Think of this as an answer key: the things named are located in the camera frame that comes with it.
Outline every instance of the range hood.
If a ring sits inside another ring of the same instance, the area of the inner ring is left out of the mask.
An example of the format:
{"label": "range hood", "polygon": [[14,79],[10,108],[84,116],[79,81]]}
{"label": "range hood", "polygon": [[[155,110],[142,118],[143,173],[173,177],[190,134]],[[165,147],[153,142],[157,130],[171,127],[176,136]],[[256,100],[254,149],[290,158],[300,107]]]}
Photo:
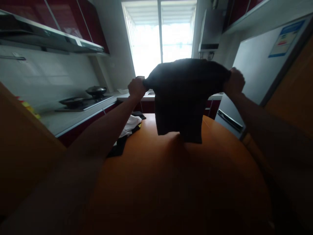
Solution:
{"label": "range hood", "polygon": [[199,52],[213,52],[218,49],[222,36],[225,10],[206,9],[202,20]]}
{"label": "range hood", "polygon": [[102,46],[2,10],[0,45],[62,54],[107,55]]}

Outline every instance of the white cloth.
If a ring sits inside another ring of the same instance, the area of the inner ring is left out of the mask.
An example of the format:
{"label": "white cloth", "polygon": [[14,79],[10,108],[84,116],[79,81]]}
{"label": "white cloth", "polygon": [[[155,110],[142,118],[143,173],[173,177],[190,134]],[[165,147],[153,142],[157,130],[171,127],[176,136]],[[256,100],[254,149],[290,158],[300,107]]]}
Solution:
{"label": "white cloth", "polygon": [[134,129],[139,123],[141,123],[142,119],[140,117],[130,116],[122,133],[120,134],[119,138],[123,136],[130,135],[131,130]]}

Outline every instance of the white refrigerator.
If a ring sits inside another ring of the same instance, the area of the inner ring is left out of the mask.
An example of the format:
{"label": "white refrigerator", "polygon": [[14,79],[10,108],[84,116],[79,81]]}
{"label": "white refrigerator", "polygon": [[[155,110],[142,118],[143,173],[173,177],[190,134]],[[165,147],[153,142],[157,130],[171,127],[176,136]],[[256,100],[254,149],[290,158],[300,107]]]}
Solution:
{"label": "white refrigerator", "polygon": [[[287,23],[240,43],[233,67],[245,77],[243,93],[264,106],[312,32],[312,15]],[[223,94],[215,121],[242,138],[245,123],[235,105]]]}

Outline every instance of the sink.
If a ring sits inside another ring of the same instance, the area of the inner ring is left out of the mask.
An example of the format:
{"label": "sink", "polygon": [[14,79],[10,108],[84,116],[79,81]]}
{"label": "sink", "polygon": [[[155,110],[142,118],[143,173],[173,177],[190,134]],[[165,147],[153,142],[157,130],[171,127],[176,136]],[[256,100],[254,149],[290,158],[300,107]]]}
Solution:
{"label": "sink", "polygon": [[145,95],[156,95],[154,91],[148,91]]}

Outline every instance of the orange tabletop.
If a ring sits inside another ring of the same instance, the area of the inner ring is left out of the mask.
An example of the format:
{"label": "orange tabletop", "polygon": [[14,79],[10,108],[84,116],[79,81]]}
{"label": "orange tabletop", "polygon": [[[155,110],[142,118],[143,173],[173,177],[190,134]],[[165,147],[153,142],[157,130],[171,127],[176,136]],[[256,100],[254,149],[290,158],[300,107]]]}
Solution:
{"label": "orange tabletop", "polygon": [[203,116],[202,144],[184,145],[144,115],[123,155],[106,159],[82,234],[271,233],[266,184],[231,132]]}

